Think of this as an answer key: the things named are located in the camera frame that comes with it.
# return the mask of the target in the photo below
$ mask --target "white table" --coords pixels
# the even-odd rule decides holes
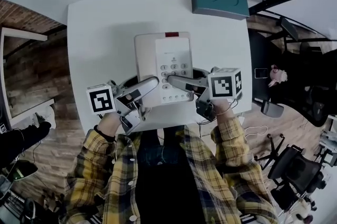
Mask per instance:
[[[191,0],[82,0],[68,7],[68,56],[78,114],[85,132],[98,124],[86,88],[121,83],[137,74],[134,37],[138,34],[189,32],[193,66],[241,68],[243,98],[234,109],[251,109],[252,71],[246,21],[195,15]],[[155,107],[136,130],[200,122],[195,102]]]

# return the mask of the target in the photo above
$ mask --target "person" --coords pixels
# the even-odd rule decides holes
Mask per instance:
[[[186,126],[118,135],[117,113],[90,130],[67,176],[61,223],[277,223],[261,167],[226,100],[217,100],[213,156]]]
[[[32,125],[25,129],[13,129],[1,134],[0,168],[5,168],[19,154],[45,138],[49,130],[56,128],[55,113],[51,106],[31,117]]]

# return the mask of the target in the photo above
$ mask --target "yellow plaid shirt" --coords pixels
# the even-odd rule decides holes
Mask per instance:
[[[67,177],[63,223],[76,224],[95,214],[104,224],[141,223],[135,199],[141,135],[119,135],[116,142],[108,142],[96,131],[88,132]],[[241,223],[242,213],[277,223],[261,168],[249,152],[238,119],[212,131],[215,156],[187,127],[176,136],[194,175],[206,223]]]

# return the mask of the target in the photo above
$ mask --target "black and white marker cube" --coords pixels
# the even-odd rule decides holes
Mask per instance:
[[[111,113],[116,111],[114,96],[112,95],[111,86],[108,84],[100,84],[87,88],[91,112],[94,115]]]
[[[242,92],[241,70],[222,68],[208,76],[210,99],[236,99]]]

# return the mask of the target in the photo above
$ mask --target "shirt button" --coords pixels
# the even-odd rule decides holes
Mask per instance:
[[[135,215],[130,216],[129,220],[130,221],[136,221],[137,220],[137,216],[135,216]]]

